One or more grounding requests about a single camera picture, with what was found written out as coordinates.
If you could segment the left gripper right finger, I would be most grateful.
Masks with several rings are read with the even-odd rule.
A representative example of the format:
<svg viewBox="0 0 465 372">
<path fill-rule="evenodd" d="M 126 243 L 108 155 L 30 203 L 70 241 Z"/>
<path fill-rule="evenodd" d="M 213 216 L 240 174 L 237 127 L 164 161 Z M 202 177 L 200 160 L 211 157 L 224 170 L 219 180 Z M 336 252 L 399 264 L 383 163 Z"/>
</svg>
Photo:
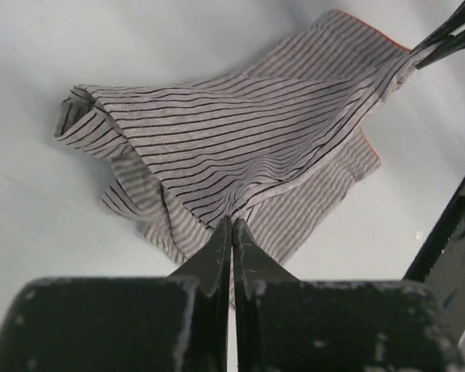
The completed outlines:
<svg viewBox="0 0 465 372">
<path fill-rule="evenodd" d="M 414 281 L 301 281 L 232 228 L 241 371 L 462 371 L 432 292 Z"/>
</svg>

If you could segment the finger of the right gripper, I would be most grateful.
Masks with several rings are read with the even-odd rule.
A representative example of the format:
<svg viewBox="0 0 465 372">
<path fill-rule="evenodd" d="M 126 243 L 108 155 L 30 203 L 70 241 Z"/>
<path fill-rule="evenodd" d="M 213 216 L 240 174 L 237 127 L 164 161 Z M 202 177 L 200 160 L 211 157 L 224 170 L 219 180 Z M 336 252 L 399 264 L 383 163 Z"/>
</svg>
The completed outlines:
<svg viewBox="0 0 465 372">
<path fill-rule="evenodd" d="M 445 38 L 444 41 L 438 45 L 430 55 L 418 63 L 415 68 L 420 70 L 463 49 L 465 49 L 465 30 L 455 36 L 448 36 Z"/>
<path fill-rule="evenodd" d="M 456 11 L 435 31 L 428 35 L 421 43 L 419 43 L 414 51 L 430 47 L 434 43 L 443 41 L 451 35 L 451 33 L 465 24 L 465 0 L 460 4 Z"/>
</svg>

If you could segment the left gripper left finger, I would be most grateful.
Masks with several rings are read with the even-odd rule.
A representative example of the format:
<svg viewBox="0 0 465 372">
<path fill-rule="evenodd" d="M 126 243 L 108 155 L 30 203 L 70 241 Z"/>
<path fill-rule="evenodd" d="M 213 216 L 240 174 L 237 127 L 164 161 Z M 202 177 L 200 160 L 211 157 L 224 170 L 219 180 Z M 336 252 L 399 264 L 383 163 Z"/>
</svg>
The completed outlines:
<svg viewBox="0 0 465 372">
<path fill-rule="evenodd" d="M 15 297 L 0 371 L 224 371 L 231 220 L 167 277 L 46 277 Z"/>
</svg>

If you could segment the grey striped underwear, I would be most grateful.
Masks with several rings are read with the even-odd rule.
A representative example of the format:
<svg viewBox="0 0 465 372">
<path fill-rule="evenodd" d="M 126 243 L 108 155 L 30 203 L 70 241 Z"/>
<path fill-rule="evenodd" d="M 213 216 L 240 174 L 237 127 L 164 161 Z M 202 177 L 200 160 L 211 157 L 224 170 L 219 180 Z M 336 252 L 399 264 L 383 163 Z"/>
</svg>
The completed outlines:
<svg viewBox="0 0 465 372">
<path fill-rule="evenodd" d="M 110 163 L 102 196 L 182 264 L 228 215 L 284 261 L 380 164 L 360 125 L 419 56 L 339 10 L 251 65 L 178 86 L 78 85 L 55 139 Z"/>
</svg>

